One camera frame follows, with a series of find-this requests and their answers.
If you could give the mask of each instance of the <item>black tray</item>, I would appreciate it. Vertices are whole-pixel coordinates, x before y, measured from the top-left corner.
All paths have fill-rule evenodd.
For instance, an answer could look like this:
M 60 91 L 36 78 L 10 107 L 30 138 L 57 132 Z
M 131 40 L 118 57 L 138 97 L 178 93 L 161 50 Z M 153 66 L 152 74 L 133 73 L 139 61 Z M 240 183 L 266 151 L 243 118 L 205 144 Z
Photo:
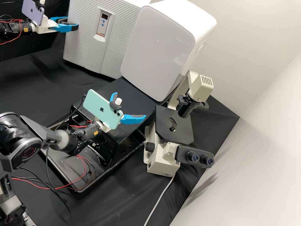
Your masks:
M 80 115 L 74 118 L 77 122 L 79 118 L 83 119 Z M 74 193 L 83 194 L 96 182 L 99 183 L 105 180 L 111 175 L 115 167 L 144 145 L 146 138 L 139 130 L 135 130 L 120 145 L 110 141 L 106 134 L 100 135 L 94 141 L 98 145 L 88 145 L 79 153 L 80 156 L 87 158 L 91 163 L 90 165 L 84 162 L 87 172 L 90 172 L 87 175 L 85 175 L 82 160 L 77 156 L 70 157 L 64 152 L 49 148 L 48 161 L 51 163 L 52 169 L 55 170 L 58 176 L 61 176 L 64 184 L 76 181 L 68 186 L 71 188 L 70 191 L 74 191 Z M 45 158 L 46 149 L 42 149 L 40 153 Z

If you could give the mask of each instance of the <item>white knob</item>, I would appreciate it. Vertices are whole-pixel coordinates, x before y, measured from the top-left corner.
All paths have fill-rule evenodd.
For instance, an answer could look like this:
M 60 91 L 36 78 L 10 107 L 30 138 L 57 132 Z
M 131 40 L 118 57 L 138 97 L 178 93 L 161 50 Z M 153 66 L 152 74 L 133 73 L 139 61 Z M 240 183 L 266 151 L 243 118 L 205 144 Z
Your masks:
M 122 99 L 117 97 L 116 100 L 115 100 L 115 104 L 121 105 L 121 102 L 122 102 Z

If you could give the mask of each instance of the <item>mint green smartphone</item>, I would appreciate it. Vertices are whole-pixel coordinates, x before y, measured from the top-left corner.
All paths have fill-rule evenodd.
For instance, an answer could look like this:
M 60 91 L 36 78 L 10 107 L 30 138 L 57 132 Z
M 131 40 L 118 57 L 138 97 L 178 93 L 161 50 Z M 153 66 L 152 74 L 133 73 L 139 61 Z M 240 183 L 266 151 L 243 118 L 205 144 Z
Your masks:
M 110 102 L 92 89 L 88 91 L 83 106 L 111 129 L 117 128 L 123 116 L 121 110 L 111 108 Z

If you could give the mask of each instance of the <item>purple smartphone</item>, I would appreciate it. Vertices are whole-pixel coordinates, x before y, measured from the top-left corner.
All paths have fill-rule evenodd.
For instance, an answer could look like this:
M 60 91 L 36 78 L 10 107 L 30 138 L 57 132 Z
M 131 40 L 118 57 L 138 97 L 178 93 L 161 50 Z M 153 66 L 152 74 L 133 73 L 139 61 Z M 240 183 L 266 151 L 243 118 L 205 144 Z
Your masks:
M 22 13 L 33 21 L 37 26 L 42 24 L 44 8 L 38 8 L 33 0 L 24 0 Z

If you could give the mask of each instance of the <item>table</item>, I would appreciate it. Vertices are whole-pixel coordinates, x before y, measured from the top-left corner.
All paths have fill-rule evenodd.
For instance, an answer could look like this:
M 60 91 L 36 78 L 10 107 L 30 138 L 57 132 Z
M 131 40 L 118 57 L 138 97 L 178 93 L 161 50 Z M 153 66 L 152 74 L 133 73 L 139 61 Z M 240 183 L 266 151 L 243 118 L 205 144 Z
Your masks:
M 66 63 L 62 50 L 55 48 L 0 62 L 0 68 L 0 112 L 13 111 L 44 126 L 64 118 L 70 105 L 87 90 L 100 89 L 112 81 Z M 195 138 L 192 146 L 215 154 L 239 117 L 213 97 L 208 103 L 210 110 L 196 109 L 191 113 Z M 45 162 L 39 155 L 24 167 L 46 180 Z M 182 164 L 148 225 L 169 225 L 204 171 Z M 13 175 L 31 176 L 21 169 Z M 62 185 L 51 170 L 50 177 L 54 184 Z M 21 181 L 13 185 L 37 225 L 143 225 L 169 180 L 148 174 L 143 149 L 137 150 L 84 199 L 75 200 L 65 189 L 62 196 L 72 211 L 67 223 L 60 218 L 64 206 L 53 193 Z

